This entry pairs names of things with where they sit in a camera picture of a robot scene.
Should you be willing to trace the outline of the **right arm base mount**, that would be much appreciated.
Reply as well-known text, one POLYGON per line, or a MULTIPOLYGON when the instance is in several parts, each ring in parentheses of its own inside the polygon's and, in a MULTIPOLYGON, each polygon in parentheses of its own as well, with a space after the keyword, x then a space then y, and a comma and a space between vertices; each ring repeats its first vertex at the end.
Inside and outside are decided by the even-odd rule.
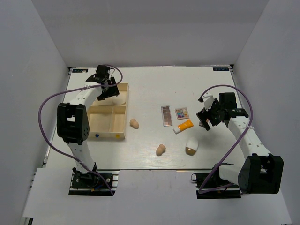
POLYGON ((238 185, 240 170, 240 166, 222 163, 204 186, 202 183, 204 183, 209 172, 193 173, 191 182, 196 184, 197 199, 240 199, 241 192, 238 185))

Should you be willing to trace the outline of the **colourful square eyeshadow palette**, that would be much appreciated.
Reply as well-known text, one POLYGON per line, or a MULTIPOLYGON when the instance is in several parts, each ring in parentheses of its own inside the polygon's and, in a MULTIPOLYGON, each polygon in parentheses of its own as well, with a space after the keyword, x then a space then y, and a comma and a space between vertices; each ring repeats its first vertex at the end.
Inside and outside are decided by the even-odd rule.
POLYGON ((189 114, 188 114, 188 110, 186 107, 176 108, 175 113, 176 113, 176 117, 178 120, 189 119, 189 114))

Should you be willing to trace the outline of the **long brown eyeshadow palette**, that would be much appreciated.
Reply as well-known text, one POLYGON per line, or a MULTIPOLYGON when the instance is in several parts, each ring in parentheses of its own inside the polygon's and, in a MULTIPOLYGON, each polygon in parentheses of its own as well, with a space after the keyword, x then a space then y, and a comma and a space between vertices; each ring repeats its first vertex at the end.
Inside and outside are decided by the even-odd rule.
POLYGON ((161 106, 163 126, 168 127, 173 125, 171 110, 168 105, 161 106))

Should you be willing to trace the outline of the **round white powder puff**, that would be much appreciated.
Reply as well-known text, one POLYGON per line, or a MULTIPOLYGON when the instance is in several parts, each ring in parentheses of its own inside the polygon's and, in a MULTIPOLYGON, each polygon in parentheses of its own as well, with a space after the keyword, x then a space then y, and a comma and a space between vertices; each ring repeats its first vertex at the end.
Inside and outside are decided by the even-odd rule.
POLYGON ((112 98, 112 105, 124 105, 126 103, 126 96, 119 94, 112 98))

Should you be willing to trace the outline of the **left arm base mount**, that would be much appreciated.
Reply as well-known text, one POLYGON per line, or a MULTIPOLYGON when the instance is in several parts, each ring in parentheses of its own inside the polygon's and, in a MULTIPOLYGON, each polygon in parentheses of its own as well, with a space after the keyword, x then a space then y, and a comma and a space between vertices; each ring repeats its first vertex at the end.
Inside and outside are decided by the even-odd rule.
POLYGON ((113 170, 98 170, 97 172, 105 179, 103 181, 99 176, 89 172, 80 172, 75 167, 72 169, 72 177, 69 186, 68 195, 70 196, 112 196, 115 193, 119 171, 113 170))

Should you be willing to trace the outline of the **wooden compartment box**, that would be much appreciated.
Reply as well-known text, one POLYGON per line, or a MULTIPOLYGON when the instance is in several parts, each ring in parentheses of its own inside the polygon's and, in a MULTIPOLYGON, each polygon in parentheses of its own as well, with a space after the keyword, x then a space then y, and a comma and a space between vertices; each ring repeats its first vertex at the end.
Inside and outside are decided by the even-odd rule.
POLYGON ((125 139, 129 84, 121 83, 118 85, 121 95, 126 96, 124 105, 112 105, 112 98, 105 100, 95 100, 88 109, 89 119, 89 140, 101 139, 125 139))

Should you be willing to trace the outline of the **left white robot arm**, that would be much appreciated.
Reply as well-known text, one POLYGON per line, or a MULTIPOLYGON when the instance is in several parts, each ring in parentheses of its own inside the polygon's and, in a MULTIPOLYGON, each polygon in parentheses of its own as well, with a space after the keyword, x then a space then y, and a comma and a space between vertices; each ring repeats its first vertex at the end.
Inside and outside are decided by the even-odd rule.
POLYGON ((96 162, 92 159, 87 145, 90 133, 88 109, 95 100, 120 94, 117 82, 110 77, 111 67, 99 65, 96 73, 85 81, 86 88, 81 90, 75 98, 67 103, 60 103, 57 108, 57 133, 71 149, 76 158, 76 169, 85 173, 83 182, 88 187, 94 187, 99 182, 96 162))

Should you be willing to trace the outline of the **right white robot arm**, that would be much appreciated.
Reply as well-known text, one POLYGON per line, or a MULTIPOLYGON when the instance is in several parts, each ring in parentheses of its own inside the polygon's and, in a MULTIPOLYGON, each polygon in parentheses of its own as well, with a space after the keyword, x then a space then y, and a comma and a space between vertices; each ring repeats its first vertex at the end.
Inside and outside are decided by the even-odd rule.
POLYGON ((210 130, 221 122, 232 132, 239 145, 244 160, 237 165, 223 161, 215 164, 209 179, 219 188, 229 184, 237 185, 243 194, 277 194, 280 189, 283 159, 271 154, 263 145, 245 109, 238 108, 233 92, 220 93, 219 98, 205 93, 199 101, 204 108, 196 115, 200 124, 210 130))

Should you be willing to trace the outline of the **beige sponge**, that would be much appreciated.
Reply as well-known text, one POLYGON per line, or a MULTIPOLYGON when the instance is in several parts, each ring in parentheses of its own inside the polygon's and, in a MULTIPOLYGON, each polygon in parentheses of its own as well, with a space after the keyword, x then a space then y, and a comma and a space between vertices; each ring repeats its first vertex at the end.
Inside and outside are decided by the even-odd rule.
POLYGON ((131 119, 130 122, 129 122, 129 124, 134 129, 138 129, 139 128, 139 123, 136 121, 136 119, 131 119))
POLYGON ((165 153, 166 147, 163 144, 160 144, 156 150, 156 155, 161 156, 163 153, 165 153))

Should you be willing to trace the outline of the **orange sunscreen tube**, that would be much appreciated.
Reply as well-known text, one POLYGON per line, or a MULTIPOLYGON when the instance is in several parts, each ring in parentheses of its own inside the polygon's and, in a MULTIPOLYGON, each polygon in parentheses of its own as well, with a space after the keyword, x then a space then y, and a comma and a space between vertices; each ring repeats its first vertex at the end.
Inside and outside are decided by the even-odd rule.
POLYGON ((184 131, 188 128, 191 128, 193 126, 194 125, 193 125, 192 121, 190 119, 188 119, 185 122, 179 124, 178 126, 175 126, 173 128, 173 131, 174 131, 175 134, 178 134, 178 133, 180 133, 180 132, 182 132, 182 131, 184 131))

